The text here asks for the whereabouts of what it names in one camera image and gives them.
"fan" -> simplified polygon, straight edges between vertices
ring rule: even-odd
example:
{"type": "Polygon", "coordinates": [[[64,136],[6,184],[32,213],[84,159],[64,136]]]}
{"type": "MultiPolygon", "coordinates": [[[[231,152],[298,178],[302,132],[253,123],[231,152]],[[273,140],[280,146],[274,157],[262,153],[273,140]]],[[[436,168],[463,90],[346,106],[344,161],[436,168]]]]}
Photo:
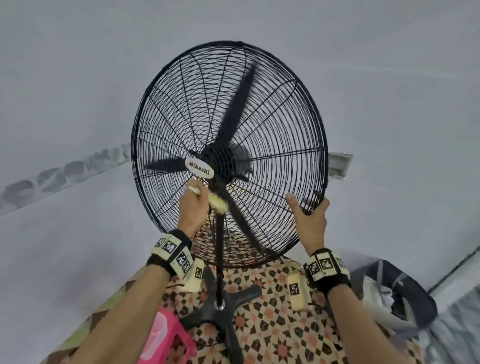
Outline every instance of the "fan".
{"type": "Polygon", "coordinates": [[[223,269],[267,263],[298,242],[284,199],[291,192],[307,213],[327,186],[324,127],[298,77],[272,54],[242,42],[196,46],[166,65],[142,98],[132,130],[137,190],[152,221],[174,229],[178,200],[197,178],[228,204],[210,210],[192,254],[204,270],[208,299],[180,319],[186,329],[215,324],[232,363],[243,354],[232,326],[236,309],[261,296],[257,285],[224,290],[223,269]]]}

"fan blade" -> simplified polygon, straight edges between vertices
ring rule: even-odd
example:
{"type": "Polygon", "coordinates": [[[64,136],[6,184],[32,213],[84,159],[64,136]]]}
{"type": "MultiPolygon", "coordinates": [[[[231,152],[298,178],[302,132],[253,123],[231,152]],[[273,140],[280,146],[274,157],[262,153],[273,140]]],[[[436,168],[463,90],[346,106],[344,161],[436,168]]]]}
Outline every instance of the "fan blade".
{"type": "Polygon", "coordinates": [[[225,185],[219,180],[215,180],[215,193],[222,198],[227,204],[228,204],[228,209],[230,210],[230,214],[232,215],[233,219],[239,226],[240,230],[245,234],[245,236],[250,240],[252,245],[260,252],[263,253],[264,249],[258,242],[257,237],[253,233],[253,231],[250,229],[250,226],[243,217],[239,207],[233,201],[232,196],[228,193],[227,189],[225,188],[225,185]]]}
{"type": "Polygon", "coordinates": [[[182,172],[187,170],[185,160],[182,158],[156,160],[155,162],[145,164],[145,168],[164,172],[182,172]]]}
{"type": "Polygon", "coordinates": [[[243,110],[247,105],[247,99],[252,88],[253,79],[257,70],[257,64],[254,62],[250,70],[240,81],[240,86],[228,105],[227,112],[223,117],[220,129],[215,138],[215,143],[221,146],[227,146],[237,131],[243,110]]]}

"hand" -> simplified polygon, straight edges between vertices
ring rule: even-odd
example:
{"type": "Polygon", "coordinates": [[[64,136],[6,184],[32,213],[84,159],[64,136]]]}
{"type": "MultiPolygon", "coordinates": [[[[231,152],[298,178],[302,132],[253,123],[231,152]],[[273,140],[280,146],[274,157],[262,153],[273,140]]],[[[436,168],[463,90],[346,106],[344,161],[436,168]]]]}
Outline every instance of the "hand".
{"type": "Polygon", "coordinates": [[[188,186],[183,196],[180,197],[180,218],[177,229],[182,230],[192,239],[207,220],[210,191],[198,180],[189,180],[188,186]],[[188,186],[198,188],[200,194],[197,195],[188,186]]]}
{"type": "Polygon", "coordinates": [[[300,243],[308,256],[320,248],[325,248],[325,228],[327,227],[325,211],[330,201],[324,198],[311,215],[305,215],[294,195],[287,194],[286,199],[295,218],[300,243]]]}

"pink plastic object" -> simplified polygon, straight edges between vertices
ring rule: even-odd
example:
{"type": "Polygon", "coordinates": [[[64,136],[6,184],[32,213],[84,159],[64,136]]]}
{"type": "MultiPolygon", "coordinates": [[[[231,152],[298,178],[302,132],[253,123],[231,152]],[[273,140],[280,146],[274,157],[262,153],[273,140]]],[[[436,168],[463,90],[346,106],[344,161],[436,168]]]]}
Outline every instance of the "pink plastic object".
{"type": "Polygon", "coordinates": [[[187,360],[197,353],[197,345],[185,331],[179,318],[169,310],[160,307],[137,364],[163,364],[167,360],[168,352],[177,335],[187,348],[183,358],[183,364],[186,364],[187,360]]]}

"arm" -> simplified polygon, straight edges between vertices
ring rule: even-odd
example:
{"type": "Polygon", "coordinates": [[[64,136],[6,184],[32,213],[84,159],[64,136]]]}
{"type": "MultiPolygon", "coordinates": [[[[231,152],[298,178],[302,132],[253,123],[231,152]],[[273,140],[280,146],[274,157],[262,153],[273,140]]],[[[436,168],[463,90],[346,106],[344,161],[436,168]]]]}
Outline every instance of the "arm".
{"type": "MultiPolygon", "coordinates": [[[[200,195],[189,190],[180,198],[177,229],[190,239],[205,222],[208,189],[200,181],[189,181],[200,195]]],[[[71,364],[136,364],[160,303],[170,282],[171,272],[158,265],[148,265],[123,299],[112,308],[87,336],[71,364]]]]}
{"type": "MultiPolygon", "coordinates": [[[[330,202],[324,199],[309,216],[303,213],[293,195],[287,194],[287,202],[295,217],[300,242],[311,256],[318,249],[324,248],[327,226],[325,212],[330,202]]],[[[363,309],[349,286],[340,284],[333,287],[328,293],[328,300],[351,364],[408,363],[363,309]]]]}

